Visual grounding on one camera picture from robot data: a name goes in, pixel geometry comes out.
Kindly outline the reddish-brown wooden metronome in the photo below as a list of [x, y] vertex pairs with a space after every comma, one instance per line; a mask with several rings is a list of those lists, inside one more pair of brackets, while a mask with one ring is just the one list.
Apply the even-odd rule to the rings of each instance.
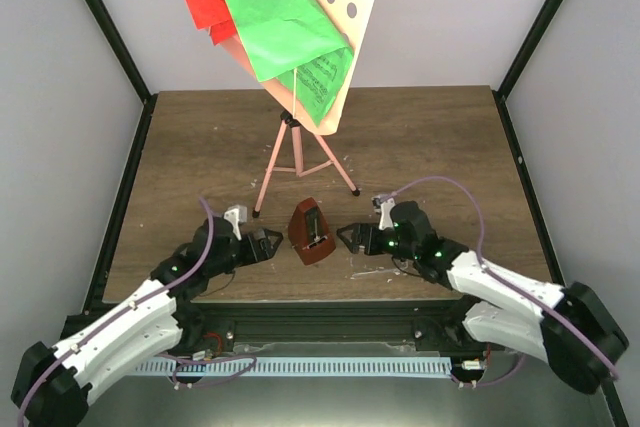
[[305, 266], [322, 261], [336, 249], [328, 222], [313, 197], [295, 207], [288, 224], [288, 239]]

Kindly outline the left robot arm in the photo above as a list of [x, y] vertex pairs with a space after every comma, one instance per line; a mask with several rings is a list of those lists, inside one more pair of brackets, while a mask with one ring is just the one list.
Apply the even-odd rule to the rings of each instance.
[[272, 259], [282, 240], [270, 229], [241, 233], [222, 217], [205, 221], [120, 304], [54, 346], [24, 352], [11, 392], [18, 425], [77, 426], [138, 365], [196, 349], [205, 328], [193, 300], [212, 278]]

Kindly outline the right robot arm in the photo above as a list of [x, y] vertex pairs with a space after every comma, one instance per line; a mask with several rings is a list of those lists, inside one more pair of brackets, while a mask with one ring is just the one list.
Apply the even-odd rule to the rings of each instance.
[[584, 394], [618, 378], [616, 364], [629, 341], [591, 287], [535, 280], [485, 260], [439, 235], [414, 201], [374, 205], [378, 222], [341, 227], [338, 238], [353, 253], [407, 261], [423, 280], [470, 300], [463, 314], [444, 325], [451, 347], [499, 344], [546, 363]]

